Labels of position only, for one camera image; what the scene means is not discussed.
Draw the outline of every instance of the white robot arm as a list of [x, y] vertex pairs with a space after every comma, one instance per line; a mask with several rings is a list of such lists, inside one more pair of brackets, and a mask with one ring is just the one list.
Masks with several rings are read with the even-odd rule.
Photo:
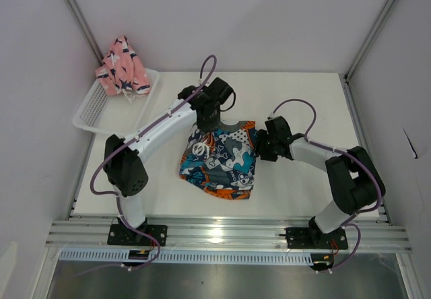
[[341, 232], [341, 225], [352, 215], [385, 195], [385, 186], [363, 147], [340, 150], [309, 141], [303, 134], [292, 135], [283, 117], [269, 118], [265, 124], [267, 131], [259, 131], [256, 146], [262, 160], [274, 162], [281, 156], [310, 164], [328, 175], [333, 200], [308, 223], [307, 234], [315, 248], [327, 247], [328, 240]]
[[220, 105], [233, 93], [233, 89], [217, 77], [189, 102], [184, 103], [195, 90], [195, 86], [185, 88], [165, 113], [126, 138], [120, 139], [112, 135], [106, 140], [105, 158], [134, 140], [104, 166], [109, 182], [121, 195], [124, 216], [133, 228], [138, 228], [145, 222], [139, 193], [148, 182], [144, 164], [159, 147], [194, 123], [197, 123], [201, 131], [216, 129], [220, 124]]

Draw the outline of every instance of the printed pattern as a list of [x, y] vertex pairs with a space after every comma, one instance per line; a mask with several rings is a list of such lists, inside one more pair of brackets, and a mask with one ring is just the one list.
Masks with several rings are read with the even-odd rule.
[[117, 95], [122, 90], [148, 94], [151, 89], [145, 68], [125, 36], [111, 43], [96, 77], [107, 95]]
[[[217, 131], [206, 134], [194, 125], [181, 158], [180, 178], [219, 198], [248, 199], [255, 181], [256, 140], [255, 122], [222, 123]], [[194, 154], [196, 143], [207, 145], [209, 156], [207, 152]]]

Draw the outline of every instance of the pink garment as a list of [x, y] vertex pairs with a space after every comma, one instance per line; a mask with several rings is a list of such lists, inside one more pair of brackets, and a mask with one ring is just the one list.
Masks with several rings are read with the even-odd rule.
[[151, 89], [145, 68], [125, 36], [111, 43], [96, 77], [107, 95], [117, 95], [122, 90], [148, 94]]

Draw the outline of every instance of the white table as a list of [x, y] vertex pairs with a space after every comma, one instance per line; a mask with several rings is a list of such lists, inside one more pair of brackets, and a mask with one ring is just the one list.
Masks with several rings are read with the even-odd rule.
[[[283, 100], [303, 98], [317, 110], [317, 122], [310, 133], [314, 140], [337, 147], [358, 144], [345, 97], [336, 73], [217, 73], [236, 92], [235, 107], [222, 113], [222, 119], [250, 120], [265, 128], [268, 114]], [[186, 86], [197, 84], [198, 73], [161, 73], [152, 104], [143, 124], [166, 110]], [[230, 100], [223, 105], [228, 107]], [[312, 120], [311, 110], [290, 103], [277, 114], [286, 118], [293, 133], [304, 132]], [[229, 201], [204, 193], [181, 180], [179, 163], [185, 150], [189, 129], [173, 137], [156, 151], [145, 165], [150, 181], [143, 193], [143, 208], [153, 215], [246, 216], [253, 218], [310, 218], [331, 200], [327, 174], [308, 164], [279, 159], [257, 160], [255, 187], [249, 200]], [[113, 196], [95, 196], [90, 179], [103, 160], [107, 136], [97, 135], [88, 161], [75, 215], [116, 215]], [[104, 172], [96, 180], [99, 191], [112, 190]], [[362, 214], [375, 220], [378, 212]]]

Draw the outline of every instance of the laundry basket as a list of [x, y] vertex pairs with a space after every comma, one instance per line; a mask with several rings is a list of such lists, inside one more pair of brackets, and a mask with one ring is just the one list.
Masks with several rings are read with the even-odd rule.
[[123, 94], [107, 96], [96, 80], [73, 117], [73, 125], [93, 133], [119, 137], [135, 132], [159, 82], [157, 71], [146, 69], [146, 72], [151, 84], [150, 93], [136, 97], [132, 103]]

